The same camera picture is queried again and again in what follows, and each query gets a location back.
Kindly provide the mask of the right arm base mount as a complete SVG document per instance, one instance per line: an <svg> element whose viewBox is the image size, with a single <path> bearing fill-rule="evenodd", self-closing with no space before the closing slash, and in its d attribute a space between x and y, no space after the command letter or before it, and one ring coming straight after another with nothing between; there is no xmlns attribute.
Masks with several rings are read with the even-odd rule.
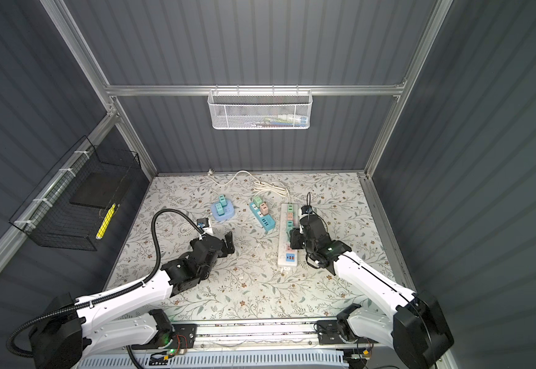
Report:
<svg viewBox="0 0 536 369"><path fill-rule="evenodd" d="M369 338L360 338L351 332L348 324L339 323L336 319L318 320L313 324L321 345L335 344L377 344Z"/></svg>

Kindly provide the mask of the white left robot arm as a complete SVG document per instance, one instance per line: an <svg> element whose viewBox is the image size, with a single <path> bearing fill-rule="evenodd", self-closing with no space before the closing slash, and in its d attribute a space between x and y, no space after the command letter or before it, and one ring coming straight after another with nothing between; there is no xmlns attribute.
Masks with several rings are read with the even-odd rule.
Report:
<svg viewBox="0 0 536 369"><path fill-rule="evenodd" d="M35 324L29 334L37 368L71 368L90 355L120 347L169 349L187 347L185 334L155 304L196 287L209 278L220 258L235 252L232 232L220 239L203 235L191 241L191 251L162 265L150 281L140 279L135 289L115 288L80 298L87 307ZM97 303L102 296L105 300ZM136 318L126 315L143 306L153 307Z"/></svg>

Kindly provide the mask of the light blue round power strip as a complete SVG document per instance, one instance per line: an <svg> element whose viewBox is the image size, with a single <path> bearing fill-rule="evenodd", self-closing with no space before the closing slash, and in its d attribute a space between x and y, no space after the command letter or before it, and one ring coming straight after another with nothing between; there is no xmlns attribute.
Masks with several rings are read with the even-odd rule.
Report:
<svg viewBox="0 0 536 369"><path fill-rule="evenodd" d="M222 205L219 201L211 205L211 214L216 222L224 222L235 215L235 207L231 200L226 200L226 204Z"/></svg>

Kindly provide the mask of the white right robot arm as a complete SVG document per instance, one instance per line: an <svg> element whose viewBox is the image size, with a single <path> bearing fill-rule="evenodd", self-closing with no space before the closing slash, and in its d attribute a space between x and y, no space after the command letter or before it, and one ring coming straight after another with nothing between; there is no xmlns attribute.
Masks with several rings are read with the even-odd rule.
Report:
<svg viewBox="0 0 536 369"><path fill-rule="evenodd" d="M305 205L299 225L290 231L293 249L306 252L307 264L360 290L378 309L381 318L352 303L336 316L336 337L357 344L373 340L392 348L408 368L432 368L454 344L454 337L437 299L416 293L370 267L346 243L334 240L326 222Z"/></svg>

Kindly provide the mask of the teal blue power strip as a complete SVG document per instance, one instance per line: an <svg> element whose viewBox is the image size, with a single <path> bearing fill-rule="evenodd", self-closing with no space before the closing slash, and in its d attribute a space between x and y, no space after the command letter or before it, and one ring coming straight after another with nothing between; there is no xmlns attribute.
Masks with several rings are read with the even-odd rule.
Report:
<svg viewBox="0 0 536 369"><path fill-rule="evenodd" d="M275 229L276 223L270 214L262 215L260 208L255 206L253 202L249 203L251 214L257 219L265 232L271 232Z"/></svg>

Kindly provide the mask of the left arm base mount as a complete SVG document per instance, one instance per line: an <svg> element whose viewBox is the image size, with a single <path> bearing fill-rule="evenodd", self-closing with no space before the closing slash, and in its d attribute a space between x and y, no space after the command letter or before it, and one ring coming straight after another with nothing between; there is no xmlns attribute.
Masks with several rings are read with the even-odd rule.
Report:
<svg viewBox="0 0 536 369"><path fill-rule="evenodd" d="M161 330L146 344L132 345L134 350L187 350L194 347L198 326L196 324L176 324L171 330Z"/></svg>

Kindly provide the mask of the long white power strip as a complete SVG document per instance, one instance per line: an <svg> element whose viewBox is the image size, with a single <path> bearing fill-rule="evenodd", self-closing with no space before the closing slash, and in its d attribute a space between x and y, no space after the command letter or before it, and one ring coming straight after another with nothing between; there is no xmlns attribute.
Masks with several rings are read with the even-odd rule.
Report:
<svg viewBox="0 0 536 369"><path fill-rule="evenodd" d="M280 221L279 221L279 246L278 246L278 258L277 258L277 264L284 269L292 269L297 267L298 265L298 251L293 250L290 245L290 232L294 228L299 227L299 206L298 204L292 204L294 206L294 220L292 221L294 223L294 228L290 231L287 230L286 223L287 220L287 214L291 213L287 211L288 204L282 204L281 210L280 210Z"/></svg>

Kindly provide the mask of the yellow marker in basket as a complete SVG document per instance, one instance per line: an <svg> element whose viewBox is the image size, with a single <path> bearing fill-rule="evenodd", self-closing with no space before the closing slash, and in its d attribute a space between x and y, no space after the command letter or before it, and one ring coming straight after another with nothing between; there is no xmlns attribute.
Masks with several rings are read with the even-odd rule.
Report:
<svg viewBox="0 0 536 369"><path fill-rule="evenodd" d="M108 230L109 224L111 223L111 220L114 217L114 213L116 212L116 210L116 204L112 204L112 206L108 209L99 229L97 230L97 234L95 237L97 240L101 240L106 234L106 231Z"/></svg>

